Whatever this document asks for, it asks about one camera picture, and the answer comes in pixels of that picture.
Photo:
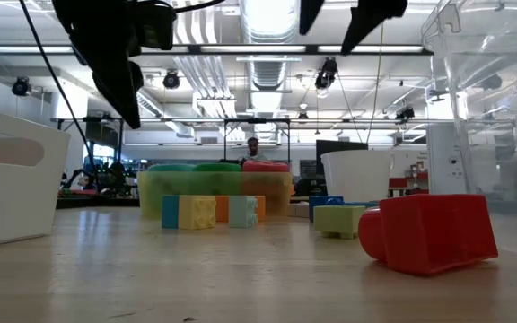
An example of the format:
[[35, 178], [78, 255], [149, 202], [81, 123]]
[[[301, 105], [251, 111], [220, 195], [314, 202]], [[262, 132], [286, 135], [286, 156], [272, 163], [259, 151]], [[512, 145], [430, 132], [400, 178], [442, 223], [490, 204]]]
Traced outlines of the lime green toy block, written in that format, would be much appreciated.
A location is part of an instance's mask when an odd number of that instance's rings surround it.
[[339, 236], [353, 239], [358, 235], [358, 224], [364, 206], [322, 205], [313, 208], [314, 229], [325, 237]]

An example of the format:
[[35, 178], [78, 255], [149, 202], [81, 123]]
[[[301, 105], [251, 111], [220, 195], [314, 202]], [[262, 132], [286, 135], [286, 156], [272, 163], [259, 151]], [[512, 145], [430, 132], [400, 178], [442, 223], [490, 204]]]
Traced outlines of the teal foam die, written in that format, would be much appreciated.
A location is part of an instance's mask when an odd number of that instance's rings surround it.
[[144, 187], [141, 189], [141, 203], [144, 216], [149, 220], [160, 220], [162, 198], [166, 195], [178, 196], [189, 191], [188, 172], [194, 170], [189, 164], [154, 165], [143, 176]]

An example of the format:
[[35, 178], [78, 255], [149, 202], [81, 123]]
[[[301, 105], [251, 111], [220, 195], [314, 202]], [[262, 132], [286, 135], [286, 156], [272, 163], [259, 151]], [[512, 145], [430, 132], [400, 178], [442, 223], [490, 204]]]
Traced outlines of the small mint toy block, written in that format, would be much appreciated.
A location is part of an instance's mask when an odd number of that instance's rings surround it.
[[256, 214], [257, 200], [254, 196], [229, 197], [229, 226], [231, 228], [249, 228], [258, 222]]

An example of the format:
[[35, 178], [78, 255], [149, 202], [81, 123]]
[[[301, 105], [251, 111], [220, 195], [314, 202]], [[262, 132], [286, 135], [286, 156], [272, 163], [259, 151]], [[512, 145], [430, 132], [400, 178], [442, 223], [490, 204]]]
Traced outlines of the green foam die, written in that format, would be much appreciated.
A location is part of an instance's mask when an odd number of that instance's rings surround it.
[[233, 163], [197, 165], [191, 176], [189, 189], [200, 196], [239, 196], [241, 194], [241, 166]]

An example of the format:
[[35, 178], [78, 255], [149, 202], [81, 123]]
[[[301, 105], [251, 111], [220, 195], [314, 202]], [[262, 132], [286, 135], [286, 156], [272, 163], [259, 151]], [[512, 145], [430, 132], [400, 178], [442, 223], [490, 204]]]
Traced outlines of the black robot arms red base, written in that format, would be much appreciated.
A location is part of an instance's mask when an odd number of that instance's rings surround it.
[[69, 179], [66, 174], [62, 175], [62, 182], [59, 189], [61, 196], [93, 196], [97, 194], [96, 177], [90, 172], [79, 169], [75, 170]]

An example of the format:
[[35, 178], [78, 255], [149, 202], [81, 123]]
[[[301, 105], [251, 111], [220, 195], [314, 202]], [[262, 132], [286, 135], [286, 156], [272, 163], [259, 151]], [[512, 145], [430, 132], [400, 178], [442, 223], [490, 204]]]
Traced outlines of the orange arched toy block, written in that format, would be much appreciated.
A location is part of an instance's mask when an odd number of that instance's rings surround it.
[[[255, 196], [257, 205], [255, 207], [255, 214], [257, 215], [258, 222], [264, 222], [266, 220], [266, 197]], [[227, 223], [229, 220], [229, 202], [230, 196], [216, 196], [216, 208], [215, 216], [219, 223]]]

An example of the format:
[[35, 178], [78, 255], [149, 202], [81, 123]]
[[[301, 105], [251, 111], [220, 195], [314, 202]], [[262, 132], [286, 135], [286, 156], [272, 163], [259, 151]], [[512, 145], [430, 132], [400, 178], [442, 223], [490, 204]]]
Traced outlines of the small teal toy block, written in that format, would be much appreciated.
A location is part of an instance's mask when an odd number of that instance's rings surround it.
[[162, 198], [163, 229], [179, 228], [179, 197], [166, 195]]

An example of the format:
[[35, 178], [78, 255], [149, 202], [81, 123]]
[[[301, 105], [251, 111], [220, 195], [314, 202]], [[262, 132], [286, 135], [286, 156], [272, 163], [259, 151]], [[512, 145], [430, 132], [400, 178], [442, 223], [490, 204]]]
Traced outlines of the clear plastic bin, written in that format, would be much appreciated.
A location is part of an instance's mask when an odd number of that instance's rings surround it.
[[421, 31], [428, 126], [455, 126], [466, 193], [486, 198], [498, 246], [517, 253], [517, 0], [439, 0]]

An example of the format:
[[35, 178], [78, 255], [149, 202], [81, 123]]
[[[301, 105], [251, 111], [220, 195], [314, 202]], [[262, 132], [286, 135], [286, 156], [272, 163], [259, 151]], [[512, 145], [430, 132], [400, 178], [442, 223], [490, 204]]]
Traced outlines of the red foam die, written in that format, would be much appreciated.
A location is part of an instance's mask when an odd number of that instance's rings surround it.
[[246, 161], [242, 166], [241, 192], [264, 196], [268, 216], [285, 216], [294, 190], [289, 165], [279, 161]]

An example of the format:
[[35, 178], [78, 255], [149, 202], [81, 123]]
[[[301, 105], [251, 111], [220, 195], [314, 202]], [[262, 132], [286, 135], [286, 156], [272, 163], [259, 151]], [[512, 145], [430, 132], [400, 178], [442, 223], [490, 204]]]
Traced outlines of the small yellow toy block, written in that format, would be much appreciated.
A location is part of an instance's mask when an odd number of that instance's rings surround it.
[[202, 230], [214, 228], [216, 224], [215, 196], [179, 197], [179, 228]]

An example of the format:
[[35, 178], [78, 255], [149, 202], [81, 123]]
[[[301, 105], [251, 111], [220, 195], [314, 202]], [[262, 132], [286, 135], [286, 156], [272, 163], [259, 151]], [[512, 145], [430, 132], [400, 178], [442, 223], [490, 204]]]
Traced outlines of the blue patterned card box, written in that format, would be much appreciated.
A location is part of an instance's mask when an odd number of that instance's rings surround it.
[[343, 205], [344, 199], [341, 196], [310, 196], [309, 205], [312, 207], [323, 205]]

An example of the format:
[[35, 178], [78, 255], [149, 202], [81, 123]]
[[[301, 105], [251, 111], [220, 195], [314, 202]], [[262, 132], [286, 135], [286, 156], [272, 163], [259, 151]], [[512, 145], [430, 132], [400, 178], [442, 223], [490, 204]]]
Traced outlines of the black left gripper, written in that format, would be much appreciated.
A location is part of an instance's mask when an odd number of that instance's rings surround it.
[[136, 47], [129, 0], [52, 0], [82, 65], [97, 90], [132, 128], [141, 126], [128, 53]]

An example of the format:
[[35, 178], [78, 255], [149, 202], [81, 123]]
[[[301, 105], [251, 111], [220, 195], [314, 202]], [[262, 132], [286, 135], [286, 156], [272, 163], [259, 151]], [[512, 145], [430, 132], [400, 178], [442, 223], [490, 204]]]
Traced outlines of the white peach card box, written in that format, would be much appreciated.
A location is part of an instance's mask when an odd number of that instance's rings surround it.
[[288, 216], [296, 218], [310, 218], [310, 206], [308, 203], [290, 204], [288, 207]]

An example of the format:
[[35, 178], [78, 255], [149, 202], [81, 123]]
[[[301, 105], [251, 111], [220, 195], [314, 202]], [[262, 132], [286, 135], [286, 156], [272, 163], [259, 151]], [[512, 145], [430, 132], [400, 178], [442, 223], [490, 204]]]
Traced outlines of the large red toy block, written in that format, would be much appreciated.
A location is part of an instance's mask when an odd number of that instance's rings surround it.
[[498, 257], [482, 195], [381, 200], [361, 215], [358, 238], [368, 256], [411, 275], [436, 275]]

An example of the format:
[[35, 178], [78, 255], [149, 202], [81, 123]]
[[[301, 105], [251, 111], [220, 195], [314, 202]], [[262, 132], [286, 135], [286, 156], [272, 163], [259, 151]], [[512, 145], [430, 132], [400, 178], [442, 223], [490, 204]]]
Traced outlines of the white rectangular plastic bin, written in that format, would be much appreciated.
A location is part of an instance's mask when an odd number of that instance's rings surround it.
[[70, 135], [0, 113], [0, 243], [51, 233]]

